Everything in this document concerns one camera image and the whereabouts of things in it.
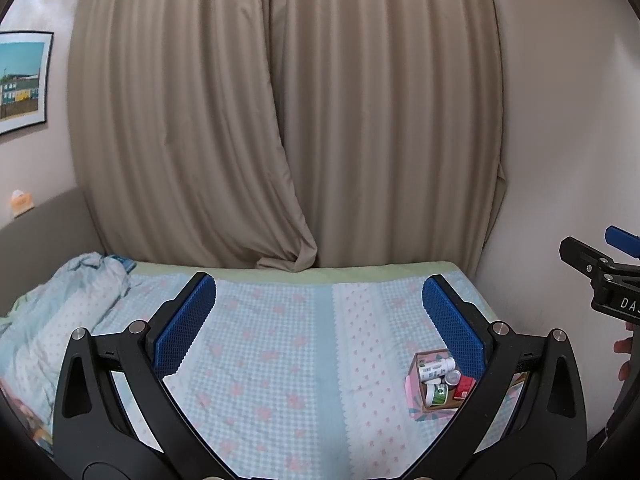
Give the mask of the white pill bottle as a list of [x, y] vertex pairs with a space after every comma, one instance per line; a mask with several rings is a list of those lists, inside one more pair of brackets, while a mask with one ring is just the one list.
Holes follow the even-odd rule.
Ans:
[[457, 367], [454, 358], [442, 358], [433, 361], [423, 361], [418, 364], [421, 382], [429, 382], [439, 377], [446, 376]]

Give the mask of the grey sofa headboard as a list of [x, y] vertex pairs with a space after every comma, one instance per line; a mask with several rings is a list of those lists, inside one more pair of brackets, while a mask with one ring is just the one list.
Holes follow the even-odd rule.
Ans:
[[60, 266], [105, 246], [80, 188], [35, 207], [1, 229], [1, 313], [45, 283]]

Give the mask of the beige curtain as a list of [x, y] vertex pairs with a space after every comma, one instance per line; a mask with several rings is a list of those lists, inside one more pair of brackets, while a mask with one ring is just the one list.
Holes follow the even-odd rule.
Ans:
[[506, 190], [495, 0], [79, 0], [68, 119], [143, 261], [474, 274]]

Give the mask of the green label bottle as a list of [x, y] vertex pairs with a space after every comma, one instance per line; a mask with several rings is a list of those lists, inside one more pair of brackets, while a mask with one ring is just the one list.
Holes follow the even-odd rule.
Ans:
[[448, 399], [448, 386], [441, 382], [440, 384], [433, 384], [430, 382], [425, 386], [424, 403], [427, 408], [433, 406], [442, 406]]

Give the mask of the pink patterned cardboard box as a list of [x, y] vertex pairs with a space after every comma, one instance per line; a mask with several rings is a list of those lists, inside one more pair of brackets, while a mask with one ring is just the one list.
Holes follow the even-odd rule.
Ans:
[[454, 411], [457, 411], [457, 409], [460, 408], [467, 399], [466, 398], [464, 401], [454, 400], [454, 388], [448, 386], [448, 399], [444, 405], [433, 406], [432, 408], [427, 408], [425, 406], [425, 386], [430, 382], [433, 384], [440, 384], [441, 382], [444, 382], [444, 378], [439, 377], [434, 380], [430, 380], [429, 382], [421, 382], [418, 364], [423, 361], [433, 361], [442, 358], [452, 358], [452, 355], [448, 350], [440, 349], [435, 351], [418, 352], [412, 359], [408, 375], [405, 380], [405, 394], [410, 417], [417, 422], [422, 422], [422, 420], [427, 419], [428, 415], [435, 414], [436, 412], [453, 413]]

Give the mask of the small silver lid jar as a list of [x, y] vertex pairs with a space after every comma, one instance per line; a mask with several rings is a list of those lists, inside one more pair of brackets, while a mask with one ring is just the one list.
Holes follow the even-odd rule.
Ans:
[[460, 370], [450, 370], [450, 372], [444, 376], [444, 383], [452, 388], [457, 387], [457, 385], [460, 384], [461, 377], [462, 374]]

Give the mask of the red carton box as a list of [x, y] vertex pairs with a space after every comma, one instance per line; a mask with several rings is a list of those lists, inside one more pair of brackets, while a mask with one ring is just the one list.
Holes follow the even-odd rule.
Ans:
[[454, 387], [454, 400], [464, 401], [475, 385], [475, 379], [468, 376], [461, 376], [458, 384]]

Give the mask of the orange tissue pack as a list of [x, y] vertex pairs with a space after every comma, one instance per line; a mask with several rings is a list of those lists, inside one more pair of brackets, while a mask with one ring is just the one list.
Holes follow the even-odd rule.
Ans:
[[32, 200], [32, 194], [15, 190], [11, 195], [10, 206], [13, 218], [18, 218], [22, 214], [26, 214], [27, 211], [32, 210], [35, 204]]

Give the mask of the crumpled light blue blanket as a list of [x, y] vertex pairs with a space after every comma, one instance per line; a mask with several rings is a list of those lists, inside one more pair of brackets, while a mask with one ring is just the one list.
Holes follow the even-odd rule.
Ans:
[[89, 252], [64, 263], [2, 318], [1, 380], [38, 417], [51, 416], [70, 335], [93, 330], [129, 285], [122, 263]]

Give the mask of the framed landscape picture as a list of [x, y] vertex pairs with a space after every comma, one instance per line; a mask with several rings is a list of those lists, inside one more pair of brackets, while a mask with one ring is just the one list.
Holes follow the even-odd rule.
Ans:
[[47, 122], [47, 93], [53, 32], [2, 32], [1, 134]]

